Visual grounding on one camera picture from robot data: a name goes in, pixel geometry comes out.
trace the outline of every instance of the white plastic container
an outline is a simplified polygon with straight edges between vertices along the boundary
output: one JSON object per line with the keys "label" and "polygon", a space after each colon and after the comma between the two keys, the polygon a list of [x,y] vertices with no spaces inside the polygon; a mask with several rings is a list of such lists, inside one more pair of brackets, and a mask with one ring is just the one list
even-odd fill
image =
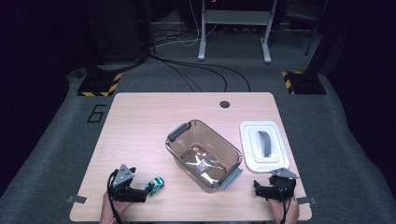
{"label": "white plastic container", "polygon": [[[289,168],[285,144],[274,122],[244,121],[240,133],[245,162],[251,171],[269,172],[282,167]],[[262,142],[266,144],[266,153],[263,153]]]}

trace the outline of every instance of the wire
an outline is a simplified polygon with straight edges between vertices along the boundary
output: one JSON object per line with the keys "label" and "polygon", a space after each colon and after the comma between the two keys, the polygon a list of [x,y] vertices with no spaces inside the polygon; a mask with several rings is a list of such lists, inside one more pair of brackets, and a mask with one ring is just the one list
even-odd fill
{"label": "wire", "polygon": [[[221,4],[221,10],[223,10],[224,9],[224,3],[225,3],[225,0],[223,0],[222,1],[222,4]],[[217,27],[218,25],[217,24],[215,24],[215,26],[212,28],[212,30],[206,35],[206,38],[216,29],[216,27]]]}
{"label": "wire", "polygon": [[168,44],[182,44],[182,45],[185,46],[185,47],[191,47],[191,46],[194,45],[196,42],[198,42],[198,40],[201,39],[201,38],[199,37],[200,32],[199,32],[198,22],[197,22],[197,20],[196,20],[196,18],[195,18],[194,11],[192,10],[191,0],[189,0],[189,4],[190,4],[191,14],[192,14],[192,17],[194,18],[195,27],[196,27],[196,31],[197,31],[197,36],[196,36],[196,38],[193,39],[193,40],[181,40],[180,38],[176,37],[176,39],[177,39],[178,41],[168,42],[168,43],[163,43],[163,44],[160,44],[160,45],[156,45],[155,48],[158,48],[158,47],[164,46],[164,45],[168,45]]}
{"label": "wire", "polygon": [[178,34],[174,35],[168,35],[167,32],[174,32],[176,29],[176,26],[174,29],[157,29],[154,30],[153,33],[155,34],[154,36],[157,38],[155,40],[155,44],[157,44],[157,47],[160,46],[160,44],[168,41],[169,39],[178,39],[181,41],[182,38],[189,36],[189,33],[183,30],[183,26],[181,26],[181,32]]}
{"label": "wire", "polygon": [[203,66],[213,66],[213,67],[219,67],[219,68],[228,69],[230,71],[235,72],[238,76],[240,76],[242,79],[244,79],[245,82],[247,83],[248,91],[251,92],[250,84],[248,83],[248,80],[245,78],[245,76],[243,76],[241,73],[235,71],[234,69],[232,69],[230,67],[226,67],[226,66],[223,66],[223,65],[217,65],[217,64],[210,64],[210,63],[185,63],[185,62],[179,62],[179,61],[174,61],[174,60],[161,59],[161,58],[159,58],[157,56],[153,56],[153,55],[150,55],[150,54],[148,56],[151,57],[151,58],[153,58],[153,57],[157,58],[158,60],[164,60],[164,61],[166,61],[168,63],[177,63],[177,64],[180,64],[180,65],[186,65],[186,66],[188,66],[188,65],[194,65],[194,66],[203,65]]}
{"label": "wire", "polygon": [[277,183],[275,183],[275,186],[276,186],[277,189],[279,190],[280,197],[282,198],[282,203],[283,203],[283,218],[282,218],[282,220],[280,220],[280,224],[285,224],[285,222],[286,222],[286,214],[288,213],[289,208],[288,208],[288,210],[286,210],[285,198],[283,197],[283,193],[282,193],[282,190],[280,189],[279,185],[278,185]]}
{"label": "wire", "polygon": [[219,77],[221,77],[222,78],[222,80],[224,81],[224,92],[226,92],[227,91],[227,87],[228,87],[228,84],[227,84],[227,80],[225,79],[225,77],[222,75],[222,74],[220,74],[219,72],[216,72],[215,70],[213,70],[213,69],[209,69],[209,68],[205,68],[205,67],[202,67],[202,66],[199,66],[199,65],[197,65],[197,64],[188,64],[188,63],[183,63],[183,62],[178,62],[178,61],[172,61],[172,60],[166,60],[166,59],[162,59],[162,58],[159,58],[159,57],[157,57],[157,56],[154,56],[154,55],[151,55],[151,54],[149,54],[148,55],[150,58],[152,58],[152,59],[155,59],[155,60],[158,60],[158,61],[160,61],[160,62],[163,62],[163,63],[173,63],[173,64],[178,64],[178,65],[184,65],[184,66],[189,66],[189,67],[197,67],[197,68],[201,68],[201,69],[205,69],[205,70],[207,70],[207,71],[210,71],[210,72],[213,72],[213,73],[215,73],[216,75],[218,75]]}
{"label": "wire", "polygon": [[113,173],[111,173],[111,175],[108,177],[108,180],[107,180],[107,198],[108,198],[108,201],[110,202],[110,206],[111,206],[111,210],[112,210],[112,212],[113,212],[113,215],[114,215],[114,218],[117,220],[117,222],[119,223],[119,224],[122,224],[122,221],[121,221],[121,219],[120,219],[120,215],[119,215],[119,213],[117,212],[117,210],[116,210],[116,208],[114,207],[114,203],[113,203],[113,201],[114,201],[114,199],[110,196],[110,194],[111,194],[111,192],[112,192],[112,190],[111,190],[111,185],[113,184],[113,182],[114,182],[114,177],[116,176],[116,174],[118,173],[118,171],[119,170],[115,170]]}
{"label": "wire", "polygon": [[[188,37],[188,35],[166,35],[163,38],[159,38],[156,40],[156,47],[160,47],[163,45],[168,45],[168,44],[176,44],[176,43],[180,43],[180,42],[191,42],[194,40],[181,40],[182,38]],[[177,39],[178,41],[176,42],[168,42],[166,43],[166,41],[170,40],[170,39]]]}
{"label": "wire", "polygon": [[291,199],[289,199],[289,205],[288,205],[288,209],[286,210],[286,213],[289,212],[290,204],[291,204]]}
{"label": "wire", "polygon": [[178,75],[190,86],[191,91],[194,91],[194,89],[192,88],[192,86],[190,85],[190,83],[189,83],[184,77],[188,78],[192,83],[194,83],[194,85],[195,85],[200,91],[202,91],[201,88],[200,88],[190,77],[188,77],[187,75],[183,74],[182,72],[180,72],[178,69],[176,69],[175,67],[173,67],[173,66],[170,65],[169,63],[166,63],[166,62],[161,61],[161,60],[159,60],[159,61],[162,62],[162,63],[164,63],[164,64],[166,64],[166,65],[169,66],[170,68],[174,69],[174,70],[178,73]]}

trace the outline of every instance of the wooden table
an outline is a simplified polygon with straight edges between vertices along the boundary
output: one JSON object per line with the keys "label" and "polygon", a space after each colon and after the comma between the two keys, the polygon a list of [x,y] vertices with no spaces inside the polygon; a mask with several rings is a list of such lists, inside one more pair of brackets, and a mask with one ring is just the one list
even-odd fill
{"label": "wooden table", "polygon": [[[228,101],[230,107],[219,103]],[[290,170],[298,174],[288,138],[274,96],[265,92],[161,92],[119,93],[115,96],[106,123],[82,181],[79,196],[85,203],[73,205],[73,221],[98,221],[106,182],[122,163],[136,167],[132,188],[143,189],[159,175],[165,188],[148,196],[145,203],[128,208],[124,221],[265,221],[272,220],[264,198],[255,196],[253,180],[269,186],[270,174],[254,174],[243,161],[242,175],[226,190],[204,192],[175,163],[165,148],[166,136],[181,123],[199,119],[243,152],[239,126],[247,120],[271,120],[281,132],[290,160]],[[297,180],[297,198],[304,186]],[[308,220],[308,204],[300,205],[300,220]]]}

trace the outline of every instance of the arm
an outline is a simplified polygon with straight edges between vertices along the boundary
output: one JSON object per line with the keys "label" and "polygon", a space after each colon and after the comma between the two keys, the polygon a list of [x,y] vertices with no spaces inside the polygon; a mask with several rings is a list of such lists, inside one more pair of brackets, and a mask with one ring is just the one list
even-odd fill
{"label": "arm", "polygon": [[[133,203],[125,203],[114,201],[114,207],[119,213],[120,217],[125,213],[126,209]],[[112,224],[116,221],[113,217],[113,211],[111,211],[110,202],[108,201],[107,192],[103,195],[103,203],[102,203],[102,213],[100,216],[100,224]]]}
{"label": "arm", "polygon": [[[279,224],[283,218],[284,207],[283,203],[280,203],[278,200],[268,199],[271,209],[274,215],[274,220],[276,224]],[[285,201],[286,209],[289,208],[288,213],[286,214],[286,222],[285,224],[295,224],[297,223],[298,217],[300,216],[300,207],[297,203],[296,198],[293,196],[290,199]]]}

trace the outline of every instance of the plastic storage box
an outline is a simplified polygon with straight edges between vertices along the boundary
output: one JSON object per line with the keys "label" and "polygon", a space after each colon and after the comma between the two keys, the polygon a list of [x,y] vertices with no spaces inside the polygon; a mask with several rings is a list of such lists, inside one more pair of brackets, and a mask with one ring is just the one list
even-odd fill
{"label": "plastic storage box", "polygon": [[[270,172],[289,168],[288,153],[277,125],[270,121],[244,121],[240,126],[247,168],[253,172]],[[267,138],[259,133],[266,133]]]}
{"label": "plastic storage box", "polygon": [[200,120],[181,124],[165,142],[177,165],[207,193],[227,189],[242,174],[241,152]]}

